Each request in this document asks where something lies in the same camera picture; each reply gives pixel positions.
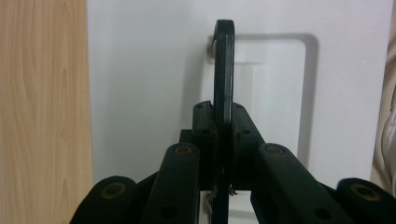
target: circular screw hole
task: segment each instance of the circular screw hole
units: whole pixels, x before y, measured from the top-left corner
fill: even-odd
[[[363,184],[354,183],[350,188],[356,195],[367,201],[378,201],[380,198],[379,194],[375,190],[364,186]]]
[[[244,130],[244,131],[242,131],[242,134],[250,134],[250,131],[249,130]]]
[[[280,156],[283,154],[283,149],[280,147],[269,146],[265,149],[269,154]]]
[[[332,218],[332,214],[329,212],[329,210],[325,208],[315,208],[314,213],[315,215],[317,215],[317,217],[320,217],[324,220],[329,220],[330,218]]]
[[[121,196],[125,192],[125,189],[125,184],[121,182],[110,183],[102,189],[101,195],[106,199],[115,199]]]
[[[164,218],[172,218],[176,215],[177,209],[174,206],[166,206],[161,210],[161,216]]]
[[[175,149],[176,153],[190,153],[192,152],[192,148],[188,146],[180,146]]]

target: wood grain surface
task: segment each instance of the wood grain surface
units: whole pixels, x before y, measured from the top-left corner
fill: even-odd
[[[0,223],[68,223],[92,187],[86,2],[0,1]]]

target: black plastic part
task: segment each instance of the black plastic part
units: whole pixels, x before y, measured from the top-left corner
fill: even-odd
[[[132,222],[130,223],[140,223],[140,219],[145,212],[146,203],[149,199],[149,194],[154,186],[156,177],[157,173],[150,175],[136,184],[137,191],[134,196],[134,210],[130,213],[130,216],[132,217]]]
[[[396,223],[396,199],[379,186],[350,178],[338,183],[336,193],[357,223]]]
[[[215,54],[214,121],[218,132],[212,193],[213,223],[228,223],[229,188],[233,164],[233,21],[218,20],[213,35]]]
[[[254,156],[264,140],[246,109],[236,103],[233,104],[233,139],[233,188],[251,190],[255,180]]]
[[[134,181],[127,177],[111,176],[100,181],[79,205],[70,223],[132,222],[136,189]]]
[[[211,190],[212,183],[215,178],[214,150],[217,142],[217,130],[212,118],[212,113],[212,105],[210,104],[210,101],[201,102],[200,104],[195,105],[192,113],[191,142],[200,148],[201,190]]]
[[[287,148],[277,144],[261,145],[256,169],[258,182],[254,190],[269,193],[253,195],[271,195],[280,223],[354,223]]]
[[[199,148],[190,143],[166,151],[141,223],[198,223]]]

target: white wall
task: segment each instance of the white wall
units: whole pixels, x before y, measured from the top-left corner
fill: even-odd
[[[369,179],[392,1],[88,1],[94,178],[156,172],[211,99],[217,19],[237,36],[235,101],[315,178]]]

